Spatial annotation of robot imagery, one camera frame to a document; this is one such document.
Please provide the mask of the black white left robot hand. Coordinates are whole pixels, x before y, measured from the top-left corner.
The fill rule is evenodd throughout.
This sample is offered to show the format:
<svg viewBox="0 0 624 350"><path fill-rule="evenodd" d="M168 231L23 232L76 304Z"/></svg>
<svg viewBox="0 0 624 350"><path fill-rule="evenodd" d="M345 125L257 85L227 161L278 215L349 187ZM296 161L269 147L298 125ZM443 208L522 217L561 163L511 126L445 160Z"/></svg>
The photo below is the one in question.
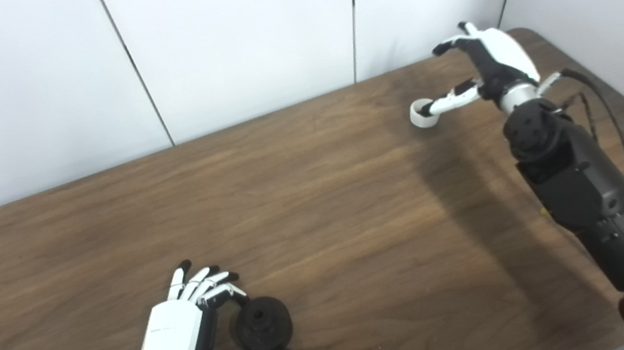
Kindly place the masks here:
<svg viewBox="0 0 624 350"><path fill-rule="evenodd" d="M149 313L140 350L215 350L218 311L234 302L240 311L231 334L238 350L290 350L293 321L278 298L251 298L236 285L238 273L217 265L188 276L190 260L174 270L166 300Z"/></svg>

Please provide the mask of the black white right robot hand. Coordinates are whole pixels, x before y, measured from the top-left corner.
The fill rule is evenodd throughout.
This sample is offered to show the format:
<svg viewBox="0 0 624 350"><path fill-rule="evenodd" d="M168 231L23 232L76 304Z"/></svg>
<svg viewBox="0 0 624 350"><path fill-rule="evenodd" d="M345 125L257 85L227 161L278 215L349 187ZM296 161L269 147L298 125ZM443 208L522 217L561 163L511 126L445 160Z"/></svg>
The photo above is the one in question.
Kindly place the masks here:
<svg viewBox="0 0 624 350"><path fill-rule="evenodd" d="M480 98L495 103L506 115L537 98L541 75L518 41L494 27L480 29L467 21L457 26L462 34L438 43L433 55L452 49L467 54L480 76Z"/></svg>

